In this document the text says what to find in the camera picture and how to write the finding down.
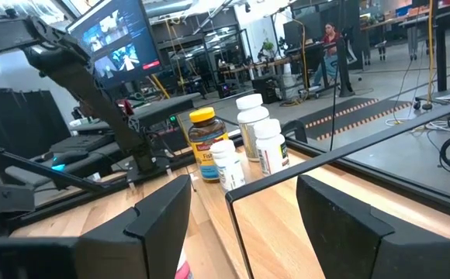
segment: bottle label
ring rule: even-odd
[[[218,170],[216,169],[213,156],[209,151],[209,148],[221,140],[228,140],[228,134],[219,131],[200,138],[191,139],[192,151],[196,158],[196,163],[201,170],[202,178],[214,180],[218,179]]]
[[[244,172],[242,172],[241,162],[235,161],[225,167],[217,167],[220,176],[220,183],[225,191],[234,190],[246,184]]]
[[[285,142],[271,148],[258,148],[258,155],[264,175],[274,174],[289,167],[289,155]]]
[[[256,148],[256,135],[254,134],[254,125],[265,120],[259,120],[252,123],[239,123],[241,129],[242,140],[244,142],[244,149],[246,150],[246,156],[252,160],[258,160],[258,148]]]

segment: red label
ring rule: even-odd
[[[147,69],[149,69],[149,68],[156,67],[156,66],[159,65],[159,64],[160,64],[160,61],[159,61],[159,60],[156,60],[156,61],[153,62],[153,63],[145,64],[144,66],[142,66],[142,68],[143,68],[144,70],[147,70]]]
[[[204,143],[196,144],[196,149],[197,149],[198,151],[207,151],[207,150],[209,150],[209,148],[211,148],[211,146],[212,146],[214,143],[218,143],[218,142],[221,141],[221,140],[223,140],[223,138],[220,138],[220,139],[213,139],[213,140],[207,140],[207,141],[204,142]]]

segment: white pill bottle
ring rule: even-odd
[[[256,148],[256,135],[254,125],[270,118],[270,112],[263,104],[261,94],[248,95],[237,99],[237,108],[241,112],[237,115],[237,121],[241,128],[242,140],[249,161],[258,162],[258,149]]]
[[[266,119],[254,125],[254,134],[258,138],[261,171],[264,175],[274,174],[289,167],[286,138],[280,133],[280,121]]]
[[[213,161],[220,177],[220,184],[225,192],[246,184],[241,161],[235,152],[233,141],[230,139],[221,140],[214,143],[209,148],[209,151],[213,155]]]

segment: white bottle cap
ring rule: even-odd
[[[265,119],[254,125],[254,134],[259,139],[267,139],[280,134],[280,121],[277,119]]]
[[[235,103],[240,110],[252,109],[263,104],[263,97],[261,94],[252,94],[235,100]]]
[[[219,141],[218,143],[214,143],[209,148],[209,151],[214,158],[223,158],[229,156],[230,153],[235,152],[235,145],[232,140],[224,139]]]

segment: blue light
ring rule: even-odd
[[[65,166],[65,164],[61,164],[61,165],[57,165],[57,166],[52,166],[51,168],[55,171],[63,171],[64,166]]]

